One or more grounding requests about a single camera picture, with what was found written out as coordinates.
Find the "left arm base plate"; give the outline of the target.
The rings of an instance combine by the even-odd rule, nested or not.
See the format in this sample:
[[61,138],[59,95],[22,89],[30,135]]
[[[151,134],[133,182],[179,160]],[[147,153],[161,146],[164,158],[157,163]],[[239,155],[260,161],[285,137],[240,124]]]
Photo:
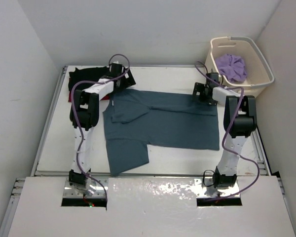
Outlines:
[[102,187],[94,180],[87,179],[85,186],[80,184],[70,183],[67,178],[63,189],[63,198],[105,198],[104,190],[108,190],[108,180],[104,180]]

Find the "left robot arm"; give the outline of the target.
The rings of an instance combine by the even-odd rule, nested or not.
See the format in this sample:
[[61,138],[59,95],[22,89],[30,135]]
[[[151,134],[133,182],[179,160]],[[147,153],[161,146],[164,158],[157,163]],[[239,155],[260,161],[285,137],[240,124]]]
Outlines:
[[100,101],[136,84],[129,67],[117,62],[106,67],[75,68],[69,72],[70,120],[74,128],[75,157],[69,183],[86,188],[91,180],[91,137],[100,116]]

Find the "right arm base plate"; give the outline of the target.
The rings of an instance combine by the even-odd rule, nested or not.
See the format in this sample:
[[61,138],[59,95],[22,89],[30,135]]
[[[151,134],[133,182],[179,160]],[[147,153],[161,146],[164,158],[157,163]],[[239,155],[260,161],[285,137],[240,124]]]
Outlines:
[[212,186],[213,179],[210,176],[205,176],[204,178],[199,177],[194,179],[194,193],[197,198],[218,198],[226,197],[231,194],[240,191],[238,183],[236,182],[233,187],[228,188],[214,188]]

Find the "blue-grey t-shirt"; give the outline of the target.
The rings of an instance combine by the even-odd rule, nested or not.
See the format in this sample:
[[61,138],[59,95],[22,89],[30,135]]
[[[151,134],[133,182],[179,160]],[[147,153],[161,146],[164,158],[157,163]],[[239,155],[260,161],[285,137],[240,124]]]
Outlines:
[[147,164],[148,145],[220,149],[217,107],[188,94],[127,89],[111,96],[103,118],[112,176]]

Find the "black t-shirt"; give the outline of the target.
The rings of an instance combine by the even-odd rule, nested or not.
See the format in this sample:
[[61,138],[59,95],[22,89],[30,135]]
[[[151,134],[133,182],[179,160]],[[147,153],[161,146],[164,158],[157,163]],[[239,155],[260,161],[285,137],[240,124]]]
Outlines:
[[110,75],[109,67],[92,67],[86,69],[75,68],[73,72],[69,72],[69,98],[68,101],[71,102],[71,91],[75,84],[80,81],[92,81],[98,82],[100,79],[112,79]]

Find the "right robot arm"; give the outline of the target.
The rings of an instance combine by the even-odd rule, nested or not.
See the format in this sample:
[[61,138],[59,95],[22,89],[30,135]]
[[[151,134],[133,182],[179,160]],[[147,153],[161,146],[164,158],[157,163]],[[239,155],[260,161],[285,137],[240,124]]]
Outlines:
[[192,97],[211,106],[224,106],[223,154],[213,174],[213,187],[225,189],[235,185],[243,145],[257,128],[256,98],[245,95],[242,87],[230,89],[223,86],[219,83],[218,73],[204,76],[206,82],[195,83]]

